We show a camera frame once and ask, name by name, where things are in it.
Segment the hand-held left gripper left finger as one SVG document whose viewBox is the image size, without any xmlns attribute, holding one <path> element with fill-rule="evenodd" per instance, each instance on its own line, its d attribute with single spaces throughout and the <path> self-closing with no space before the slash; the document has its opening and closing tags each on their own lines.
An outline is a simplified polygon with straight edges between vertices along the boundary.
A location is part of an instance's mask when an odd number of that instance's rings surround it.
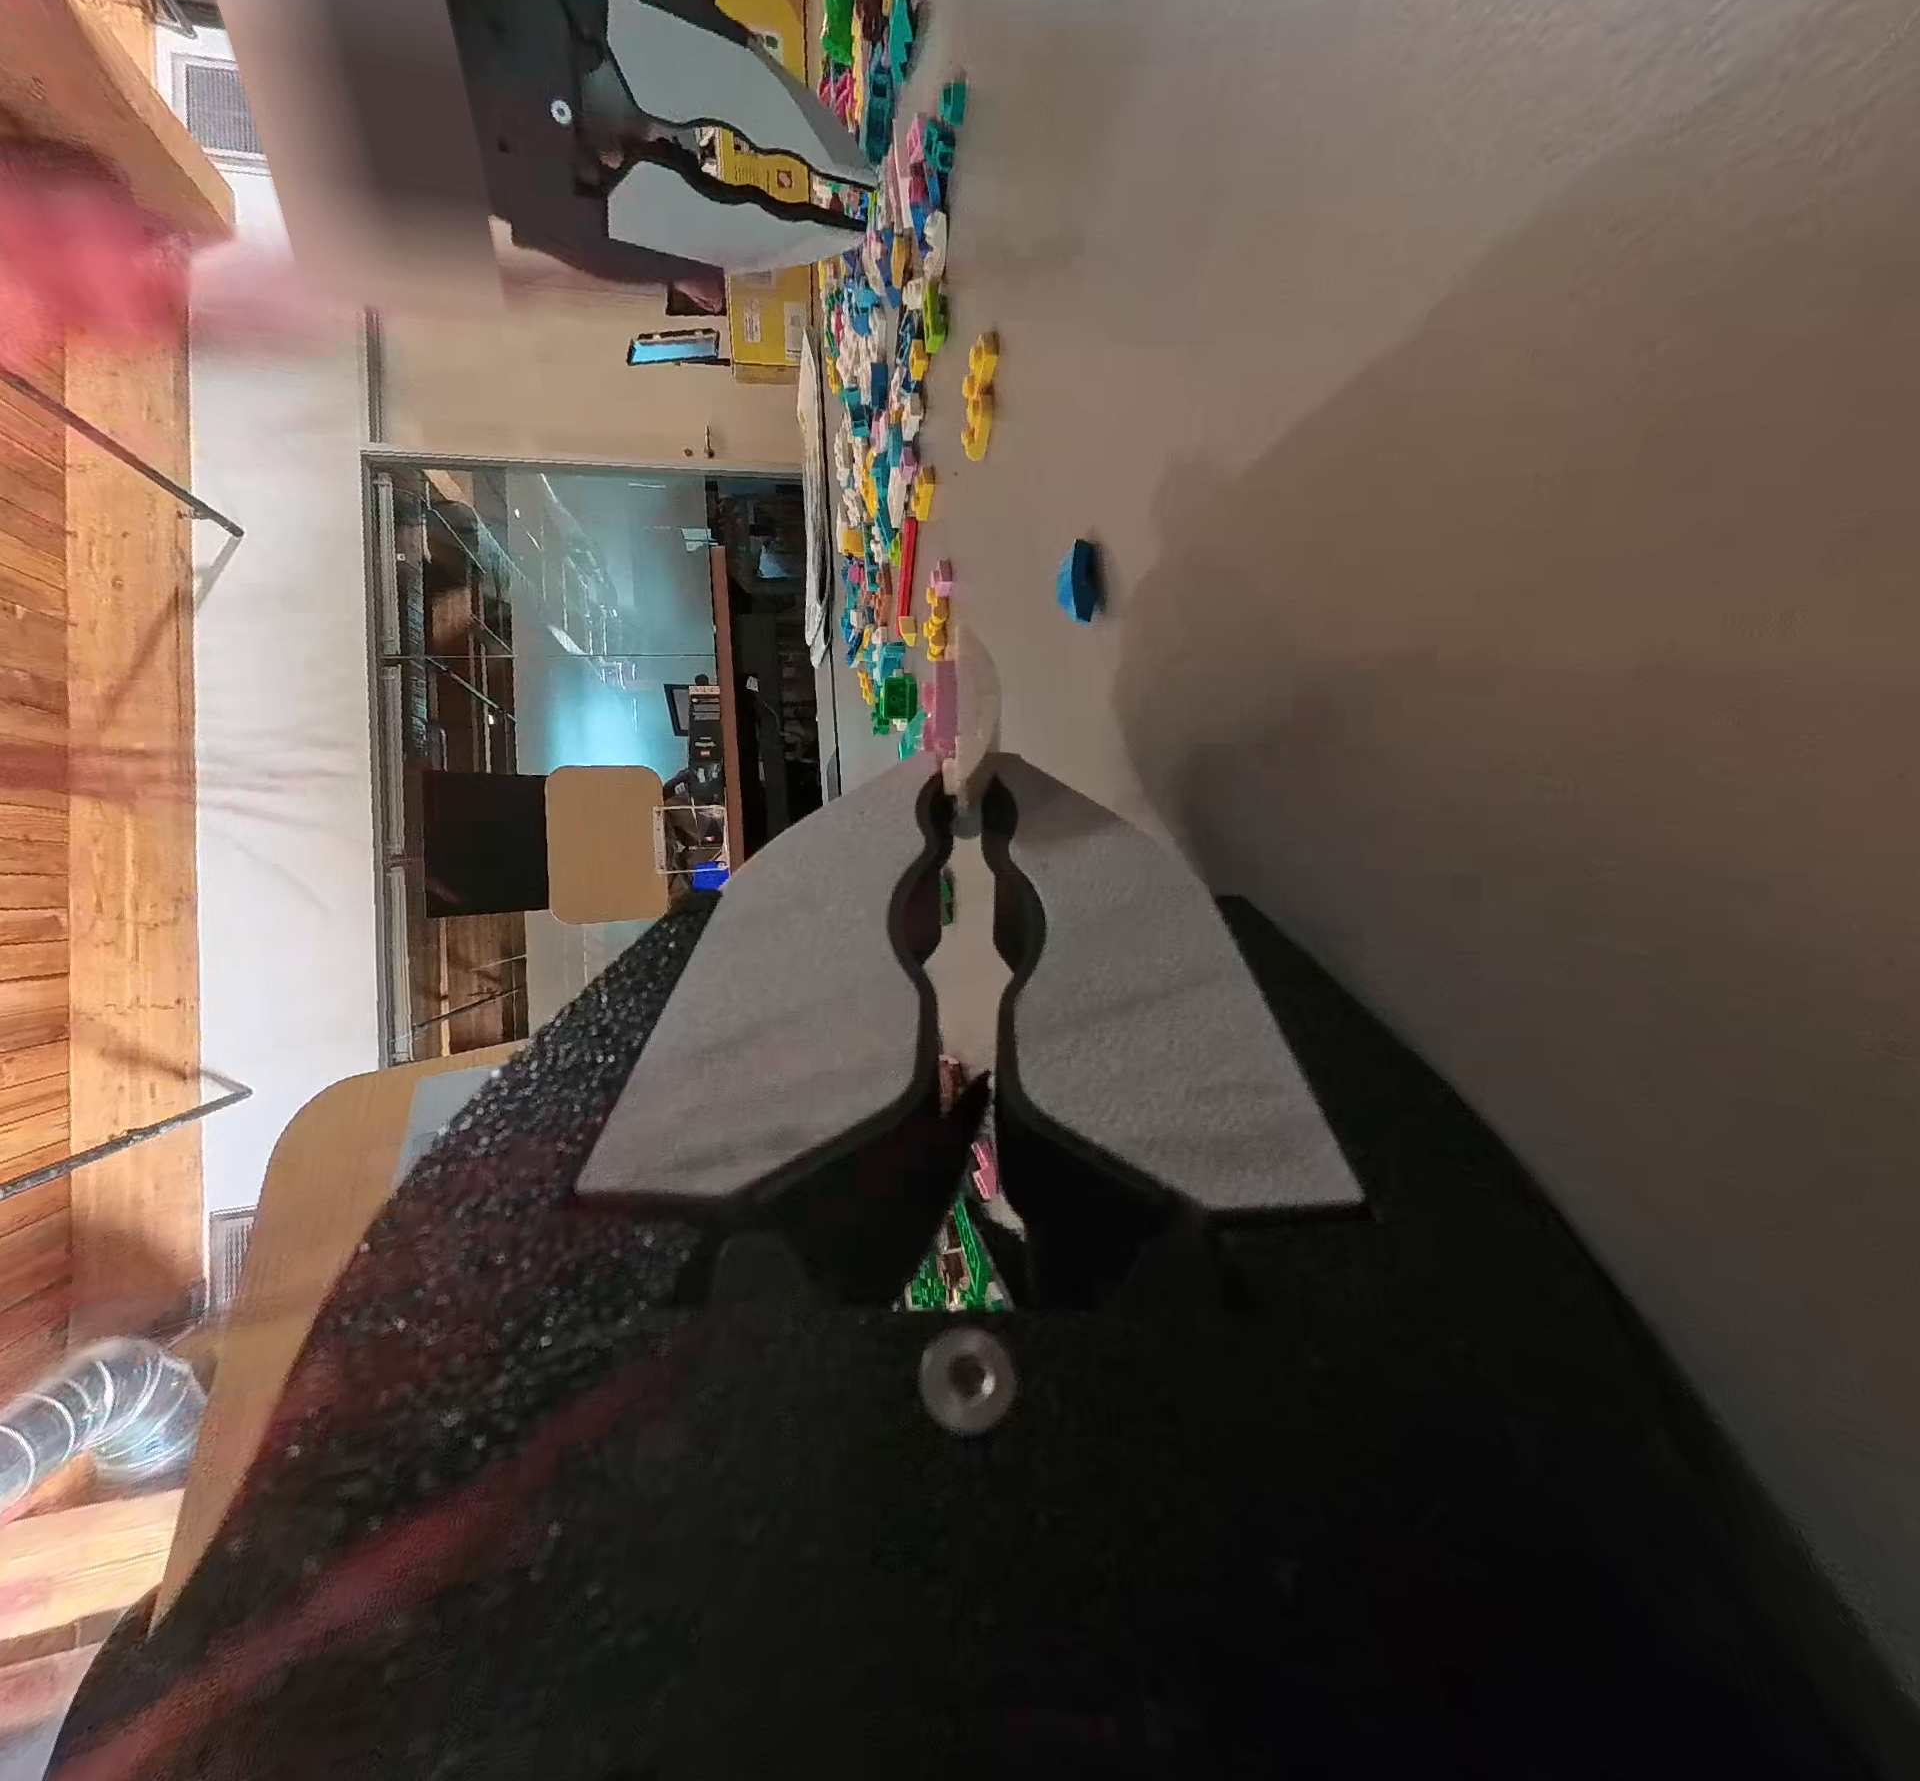
<svg viewBox="0 0 1920 1781">
<path fill-rule="evenodd" d="M 953 799 L 905 759 L 812 812 L 719 895 L 574 1179 L 594 1211 L 942 1217 L 967 1134 L 942 1113 L 925 957 Z"/>
</svg>

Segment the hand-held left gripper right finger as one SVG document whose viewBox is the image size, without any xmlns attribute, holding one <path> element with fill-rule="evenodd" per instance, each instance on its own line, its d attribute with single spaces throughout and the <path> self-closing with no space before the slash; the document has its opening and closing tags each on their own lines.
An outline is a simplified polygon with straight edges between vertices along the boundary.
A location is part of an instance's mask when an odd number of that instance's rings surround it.
<svg viewBox="0 0 1920 1781">
<path fill-rule="evenodd" d="M 996 1083 L 1020 1121 L 1217 1217 L 1358 1211 L 1364 1190 L 1205 882 L 1163 839 L 996 753 Z"/>
</svg>

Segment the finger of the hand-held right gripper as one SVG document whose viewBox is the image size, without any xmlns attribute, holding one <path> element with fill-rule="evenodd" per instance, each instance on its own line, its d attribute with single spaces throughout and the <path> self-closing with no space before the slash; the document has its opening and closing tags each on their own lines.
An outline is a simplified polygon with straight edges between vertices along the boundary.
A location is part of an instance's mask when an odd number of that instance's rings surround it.
<svg viewBox="0 0 1920 1781">
<path fill-rule="evenodd" d="M 639 115 L 668 128 L 719 128 L 764 155 L 873 188 L 878 161 L 858 135 L 757 40 L 730 40 L 649 0 L 608 0 L 608 52 Z"/>
<path fill-rule="evenodd" d="M 604 155 L 604 276 L 778 272 L 853 250 L 867 223 L 728 186 L 672 150 Z"/>
</svg>

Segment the pile of colourful lego bricks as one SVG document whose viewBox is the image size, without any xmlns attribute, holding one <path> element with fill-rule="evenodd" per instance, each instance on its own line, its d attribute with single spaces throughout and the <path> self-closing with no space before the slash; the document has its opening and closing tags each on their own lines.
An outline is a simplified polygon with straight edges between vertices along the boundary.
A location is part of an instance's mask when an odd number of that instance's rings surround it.
<svg viewBox="0 0 1920 1781">
<path fill-rule="evenodd" d="M 924 0 L 821 0 L 819 98 L 878 181 L 827 186 L 858 243 L 819 264 L 819 369 L 827 422 L 832 633 L 873 739 L 903 759 L 925 739 L 950 662 L 950 583 L 918 578 L 918 539 L 939 486 L 925 384 L 950 349 L 950 198 L 967 117 L 963 73 L 929 111 L 905 111 Z"/>
</svg>

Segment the green lego baseplate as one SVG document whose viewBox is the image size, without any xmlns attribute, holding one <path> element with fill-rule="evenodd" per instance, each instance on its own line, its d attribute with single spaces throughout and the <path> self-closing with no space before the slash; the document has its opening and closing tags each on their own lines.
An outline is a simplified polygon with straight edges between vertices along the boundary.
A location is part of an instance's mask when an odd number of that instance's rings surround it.
<svg viewBox="0 0 1920 1781">
<path fill-rule="evenodd" d="M 956 1197 L 929 1250 L 900 1291 L 905 1312 L 1009 1312 L 1013 1294 L 1004 1283 L 983 1217 L 970 1197 Z"/>
</svg>

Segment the clear display box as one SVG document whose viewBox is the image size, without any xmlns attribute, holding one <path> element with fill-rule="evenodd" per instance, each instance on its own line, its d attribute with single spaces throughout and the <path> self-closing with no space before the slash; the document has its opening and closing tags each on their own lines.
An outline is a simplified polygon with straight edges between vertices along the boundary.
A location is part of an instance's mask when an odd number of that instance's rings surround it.
<svg viewBox="0 0 1920 1781">
<path fill-rule="evenodd" d="M 721 889 L 730 877 L 730 833 L 721 802 L 663 802 L 655 810 L 655 870 L 665 901 Z"/>
</svg>

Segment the wooden chair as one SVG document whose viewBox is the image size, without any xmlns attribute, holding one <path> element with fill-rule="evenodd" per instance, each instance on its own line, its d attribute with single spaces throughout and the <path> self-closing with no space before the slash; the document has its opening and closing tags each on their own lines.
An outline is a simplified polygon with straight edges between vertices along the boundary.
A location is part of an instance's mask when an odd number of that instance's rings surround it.
<svg viewBox="0 0 1920 1781">
<path fill-rule="evenodd" d="M 668 910 L 659 810 L 663 780 L 643 765 L 564 765 L 546 776 L 546 904 L 560 923 L 654 923 Z"/>
</svg>

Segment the black panel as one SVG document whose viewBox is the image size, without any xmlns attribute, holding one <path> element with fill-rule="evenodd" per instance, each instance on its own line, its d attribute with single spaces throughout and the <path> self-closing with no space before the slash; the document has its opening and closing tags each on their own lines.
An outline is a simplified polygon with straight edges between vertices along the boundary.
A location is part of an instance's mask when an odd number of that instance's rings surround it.
<svg viewBox="0 0 1920 1781">
<path fill-rule="evenodd" d="M 420 771 L 428 919 L 548 910 L 546 776 Z"/>
</svg>

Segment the glass partition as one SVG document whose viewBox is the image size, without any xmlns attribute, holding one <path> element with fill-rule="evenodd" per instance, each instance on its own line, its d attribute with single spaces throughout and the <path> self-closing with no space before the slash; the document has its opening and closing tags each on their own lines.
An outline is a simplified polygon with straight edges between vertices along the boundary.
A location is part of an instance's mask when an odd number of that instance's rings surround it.
<svg viewBox="0 0 1920 1781">
<path fill-rule="evenodd" d="M 428 919 L 420 771 L 643 765 L 730 869 L 821 799 L 803 489 L 761 470 L 363 458 L 381 1060 L 512 1042 L 649 923 Z"/>
</svg>

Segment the wooden ceiling beam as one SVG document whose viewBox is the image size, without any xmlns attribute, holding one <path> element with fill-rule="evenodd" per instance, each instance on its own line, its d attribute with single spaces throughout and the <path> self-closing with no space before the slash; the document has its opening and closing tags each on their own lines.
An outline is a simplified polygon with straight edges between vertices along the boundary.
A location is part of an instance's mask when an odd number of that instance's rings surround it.
<svg viewBox="0 0 1920 1781">
<path fill-rule="evenodd" d="M 3 0 L 3 146 L 58 146 L 172 234 L 219 243 L 233 230 L 231 186 L 151 69 L 151 0 Z"/>
</svg>

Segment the light wooden table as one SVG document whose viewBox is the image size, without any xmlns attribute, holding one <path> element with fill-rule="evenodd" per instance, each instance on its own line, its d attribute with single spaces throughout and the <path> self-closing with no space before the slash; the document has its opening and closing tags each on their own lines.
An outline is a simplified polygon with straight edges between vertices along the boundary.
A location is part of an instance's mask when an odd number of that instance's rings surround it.
<svg viewBox="0 0 1920 1781">
<path fill-rule="evenodd" d="M 238 1306 L 184 1469 L 149 1623 L 174 1604 L 245 1486 L 301 1343 L 406 1165 L 525 1041 L 375 1073 L 317 1092 L 275 1142 L 254 1204 Z"/>
</svg>

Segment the black metal rod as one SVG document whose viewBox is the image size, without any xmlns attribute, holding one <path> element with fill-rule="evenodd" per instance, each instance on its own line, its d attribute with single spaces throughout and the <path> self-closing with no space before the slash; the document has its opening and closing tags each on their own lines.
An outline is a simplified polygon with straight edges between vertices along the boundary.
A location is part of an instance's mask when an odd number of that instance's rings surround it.
<svg viewBox="0 0 1920 1781">
<path fill-rule="evenodd" d="M 248 536 L 245 527 L 233 524 L 228 514 L 220 514 L 219 506 L 212 506 L 202 496 L 196 496 L 184 483 L 179 483 L 174 479 L 168 479 L 160 468 L 151 468 L 142 455 L 136 455 L 132 447 L 125 447 L 122 441 L 116 441 L 112 434 L 106 434 L 105 429 L 97 429 L 85 416 L 78 416 L 63 401 L 50 395 L 30 376 L 3 368 L 3 386 L 14 395 L 31 404 L 38 414 L 44 414 L 55 422 L 63 422 L 69 432 L 81 434 L 91 447 L 105 451 L 121 468 L 125 468 L 125 470 L 141 474 L 142 482 L 149 482 L 151 486 L 160 486 L 166 496 L 172 496 L 184 510 L 188 520 L 219 527 L 231 541 L 241 541 Z"/>
<path fill-rule="evenodd" d="M 111 1134 L 106 1142 L 91 1143 L 85 1151 L 76 1151 L 76 1152 L 50 1162 L 50 1165 L 38 1165 L 38 1169 L 30 1169 L 30 1172 L 16 1172 L 16 1176 L 3 1179 L 3 1202 L 14 1202 L 14 1199 L 22 1199 L 22 1197 L 38 1191 L 44 1186 L 66 1183 L 66 1179 L 70 1179 L 81 1169 L 102 1165 L 102 1162 L 106 1162 L 106 1160 L 112 1160 L 121 1152 L 141 1151 L 145 1143 L 156 1143 L 160 1137 L 168 1137 L 168 1134 L 174 1134 L 182 1126 L 196 1126 L 196 1123 L 202 1123 L 207 1118 L 219 1118 L 220 1112 L 241 1108 L 245 1101 L 254 1099 L 254 1085 L 245 1085 L 238 1078 L 220 1078 L 219 1085 L 223 1087 L 220 1094 L 212 1094 L 212 1099 L 203 1099 L 198 1105 L 188 1105 L 188 1108 L 182 1108 L 182 1112 L 174 1112 L 168 1118 L 160 1118 L 160 1121 L 136 1123 L 136 1126 L 125 1126 L 121 1134 Z"/>
</svg>

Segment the white wall vent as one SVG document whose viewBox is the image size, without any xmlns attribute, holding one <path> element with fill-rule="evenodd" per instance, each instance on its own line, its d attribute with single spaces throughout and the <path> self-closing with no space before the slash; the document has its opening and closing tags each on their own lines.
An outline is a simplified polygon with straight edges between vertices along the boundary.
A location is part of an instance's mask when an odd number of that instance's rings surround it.
<svg viewBox="0 0 1920 1781">
<path fill-rule="evenodd" d="M 268 168 L 241 69 L 231 59 L 174 52 L 168 59 L 168 85 L 188 135 L 213 167 L 241 173 Z"/>
</svg>

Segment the wooden post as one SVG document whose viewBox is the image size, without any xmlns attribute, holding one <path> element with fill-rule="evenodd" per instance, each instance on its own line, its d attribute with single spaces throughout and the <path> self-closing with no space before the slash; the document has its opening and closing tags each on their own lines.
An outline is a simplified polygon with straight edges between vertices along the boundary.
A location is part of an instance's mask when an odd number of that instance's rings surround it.
<svg viewBox="0 0 1920 1781">
<path fill-rule="evenodd" d="M 202 1101 L 196 527 L 69 432 L 70 1142 Z M 70 1176 L 70 1332 L 145 1332 L 203 1277 L 202 1126 Z"/>
</svg>

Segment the silver flexible air duct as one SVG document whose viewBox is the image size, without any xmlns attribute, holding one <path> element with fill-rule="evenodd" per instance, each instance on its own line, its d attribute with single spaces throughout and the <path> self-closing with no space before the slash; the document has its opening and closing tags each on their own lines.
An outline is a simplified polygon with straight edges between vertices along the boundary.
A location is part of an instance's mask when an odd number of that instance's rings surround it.
<svg viewBox="0 0 1920 1781">
<path fill-rule="evenodd" d="M 203 1386 L 151 1340 L 111 1337 L 69 1354 L 3 1407 L 3 1511 L 91 1459 L 106 1486 L 179 1471 L 202 1432 Z"/>
</svg>

